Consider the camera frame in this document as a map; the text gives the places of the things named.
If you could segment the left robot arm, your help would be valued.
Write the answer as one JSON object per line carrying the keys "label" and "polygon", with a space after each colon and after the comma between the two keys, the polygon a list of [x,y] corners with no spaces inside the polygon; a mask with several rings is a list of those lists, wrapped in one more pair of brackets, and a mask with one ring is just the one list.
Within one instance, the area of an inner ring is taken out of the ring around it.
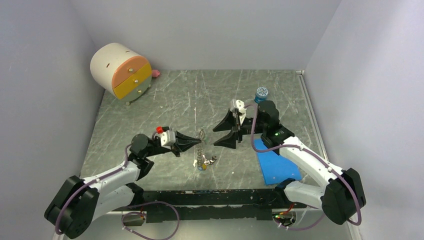
{"label": "left robot arm", "polygon": [[145,191],[136,181],[154,166],[149,157],[166,153],[179,157],[201,143],[202,139],[169,127],[151,137],[137,134],[125,147],[122,163],[97,175],[67,178],[47,207],[44,218],[54,225],[57,235],[75,239],[108,212],[122,207],[137,210],[146,206]]}

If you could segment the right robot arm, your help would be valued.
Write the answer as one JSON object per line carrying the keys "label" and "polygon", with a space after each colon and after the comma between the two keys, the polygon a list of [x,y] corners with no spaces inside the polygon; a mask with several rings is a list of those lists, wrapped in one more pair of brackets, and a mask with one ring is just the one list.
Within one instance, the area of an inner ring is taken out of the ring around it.
{"label": "right robot arm", "polygon": [[353,168],[343,169],[311,150],[280,122],[275,103],[265,100],[254,105],[253,117],[247,117],[247,105],[234,99],[225,117],[212,129],[228,131],[214,146],[235,149],[244,136],[250,136],[256,153],[273,152],[292,161],[317,183],[309,185],[288,178],[280,183],[275,202],[282,208],[302,203],[323,211],[337,225],[362,223],[361,209],[366,196],[360,174]]}

